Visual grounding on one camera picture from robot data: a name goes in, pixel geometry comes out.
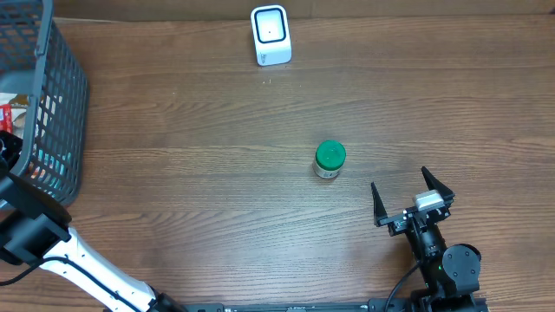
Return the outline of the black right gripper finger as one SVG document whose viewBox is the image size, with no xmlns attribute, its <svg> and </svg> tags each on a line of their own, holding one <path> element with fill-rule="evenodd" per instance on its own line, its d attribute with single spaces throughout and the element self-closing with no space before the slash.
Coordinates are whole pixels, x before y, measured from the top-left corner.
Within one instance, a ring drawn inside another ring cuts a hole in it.
<svg viewBox="0 0 555 312">
<path fill-rule="evenodd" d="M 425 166 L 421 168 L 421 173 L 430 191 L 436 190 L 442 198 L 454 197 L 454 192 L 441 183 Z"/>
<path fill-rule="evenodd" d="M 371 192 L 373 197 L 374 225 L 384 225 L 384 220 L 388 218 L 388 214 L 383 205 L 381 196 L 377 190 L 375 182 L 371 183 Z"/>
</svg>

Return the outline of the green lid jar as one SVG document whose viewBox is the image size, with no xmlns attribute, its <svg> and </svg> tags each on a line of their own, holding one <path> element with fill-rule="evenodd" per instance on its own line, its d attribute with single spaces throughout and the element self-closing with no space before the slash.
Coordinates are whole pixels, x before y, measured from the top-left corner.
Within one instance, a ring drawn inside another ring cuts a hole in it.
<svg viewBox="0 0 555 312">
<path fill-rule="evenodd" d="M 337 140 L 326 140 L 316 149 L 313 170 L 322 179 L 333 179 L 341 171 L 345 160 L 343 144 Z"/>
</svg>

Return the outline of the beige brown snack pouch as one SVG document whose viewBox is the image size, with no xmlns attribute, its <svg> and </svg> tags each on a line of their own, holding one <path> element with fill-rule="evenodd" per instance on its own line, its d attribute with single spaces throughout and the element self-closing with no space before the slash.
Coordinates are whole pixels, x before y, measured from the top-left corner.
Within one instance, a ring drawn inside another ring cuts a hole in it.
<svg viewBox="0 0 555 312">
<path fill-rule="evenodd" d="M 29 97 L 26 94 L 1 93 L 0 105 L 10 104 L 12 112 L 13 132 L 22 139 L 25 128 L 26 113 L 29 108 Z"/>
</svg>

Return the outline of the teal orange cracker packet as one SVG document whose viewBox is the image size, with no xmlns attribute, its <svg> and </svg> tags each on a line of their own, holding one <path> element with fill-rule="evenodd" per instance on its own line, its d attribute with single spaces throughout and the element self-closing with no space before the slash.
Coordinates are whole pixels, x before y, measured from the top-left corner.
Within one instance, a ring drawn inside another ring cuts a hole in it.
<svg viewBox="0 0 555 312">
<path fill-rule="evenodd" d="M 55 156 L 45 153 L 43 150 L 38 150 L 36 156 L 39 163 L 35 164 L 31 161 L 28 166 L 28 172 L 31 173 L 30 178 L 50 188 L 48 194 L 52 194 L 54 190 L 61 190 L 62 178 L 69 171 L 66 165 L 70 162 L 72 154 L 57 154 Z"/>
</svg>

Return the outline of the red white stick packet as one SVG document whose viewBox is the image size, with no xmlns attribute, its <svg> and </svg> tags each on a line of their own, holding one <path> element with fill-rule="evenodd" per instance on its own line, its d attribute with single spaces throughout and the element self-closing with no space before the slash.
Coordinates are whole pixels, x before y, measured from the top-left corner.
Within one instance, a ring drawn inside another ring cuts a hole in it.
<svg viewBox="0 0 555 312">
<path fill-rule="evenodd" d="M 0 130 L 8 133 L 13 132 L 12 112 L 10 104 L 0 106 Z"/>
</svg>

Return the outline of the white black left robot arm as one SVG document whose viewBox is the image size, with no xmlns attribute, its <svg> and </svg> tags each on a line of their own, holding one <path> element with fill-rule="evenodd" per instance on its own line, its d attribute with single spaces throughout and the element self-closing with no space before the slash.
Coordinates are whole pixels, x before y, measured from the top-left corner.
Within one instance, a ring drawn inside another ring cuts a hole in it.
<svg viewBox="0 0 555 312">
<path fill-rule="evenodd" d="M 50 195 L 10 171 L 23 141 L 1 132 L 1 260 L 29 267 L 7 281 L 16 283 L 37 269 L 62 276 L 110 311 L 183 311 L 166 294 L 127 275 L 90 247 L 70 226 L 72 217 Z"/>
</svg>

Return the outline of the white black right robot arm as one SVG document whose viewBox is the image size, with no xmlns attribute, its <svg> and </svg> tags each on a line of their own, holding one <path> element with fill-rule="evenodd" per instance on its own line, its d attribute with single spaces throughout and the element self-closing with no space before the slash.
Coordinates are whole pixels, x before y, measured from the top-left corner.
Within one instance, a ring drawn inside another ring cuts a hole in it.
<svg viewBox="0 0 555 312">
<path fill-rule="evenodd" d="M 376 185 L 371 185 L 375 226 L 386 226 L 392 237 L 405 235 L 415 257 L 415 266 L 394 286 L 385 303 L 373 303 L 371 307 L 384 311 L 487 311 L 486 300 L 474 297 L 480 289 L 480 252 L 471 244 L 448 247 L 438 227 L 450 216 L 455 193 L 426 167 L 421 172 L 428 190 L 415 195 L 414 205 L 393 217 L 387 214 Z M 394 302 L 398 290 L 417 270 L 426 287 Z"/>
</svg>

